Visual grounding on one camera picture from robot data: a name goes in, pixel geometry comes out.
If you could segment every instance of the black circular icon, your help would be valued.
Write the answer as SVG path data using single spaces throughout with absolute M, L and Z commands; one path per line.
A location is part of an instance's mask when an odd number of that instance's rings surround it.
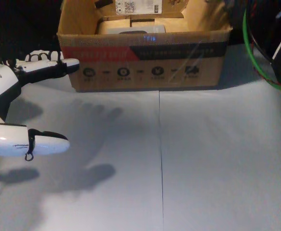
M 83 74 L 87 77 L 93 77 L 96 75 L 96 72 L 91 68 L 85 68 Z
M 122 8 L 121 7 L 117 7 L 117 13 L 122 13 Z
M 129 71 L 129 69 L 126 69 L 126 68 L 123 67 L 123 68 L 119 68 L 117 73 L 118 73 L 119 76 L 126 77 L 130 74 L 130 71 Z
M 152 74 L 154 74 L 155 76 L 160 76 L 161 74 L 164 73 L 164 68 L 160 67 L 160 66 L 156 66 L 154 68 L 152 68 Z

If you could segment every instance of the dark background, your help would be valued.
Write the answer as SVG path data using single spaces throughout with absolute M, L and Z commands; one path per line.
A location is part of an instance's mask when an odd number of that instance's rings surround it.
M 243 43 L 240 25 L 244 5 L 239 3 L 236 1 L 237 7 L 230 13 L 235 15 L 230 45 Z M 34 50 L 60 50 L 56 32 L 61 4 L 62 0 L 0 0 L 0 58 L 24 59 Z

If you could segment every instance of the white table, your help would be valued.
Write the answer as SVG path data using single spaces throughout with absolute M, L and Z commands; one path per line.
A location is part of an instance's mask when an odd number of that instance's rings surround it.
M 250 67 L 230 47 L 220 87 L 255 79 Z M 79 94 L 48 80 L 23 89 L 7 122 L 71 148 L 0 158 L 0 231 L 281 230 L 281 93 L 263 81 Z

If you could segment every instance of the red stripe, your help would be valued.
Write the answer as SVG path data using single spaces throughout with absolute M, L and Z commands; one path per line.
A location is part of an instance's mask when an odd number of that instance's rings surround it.
M 80 62 L 126 62 L 139 58 L 130 47 L 62 47 L 65 58 Z

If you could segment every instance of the barcode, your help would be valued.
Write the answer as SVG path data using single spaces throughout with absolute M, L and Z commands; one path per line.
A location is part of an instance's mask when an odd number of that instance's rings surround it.
M 152 11 L 153 8 L 153 0 L 147 0 L 147 9 Z
M 154 13 L 159 13 L 159 5 L 154 5 Z
M 125 1 L 125 13 L 134 13 L 134 11 L 135 11 L 134 2 Z

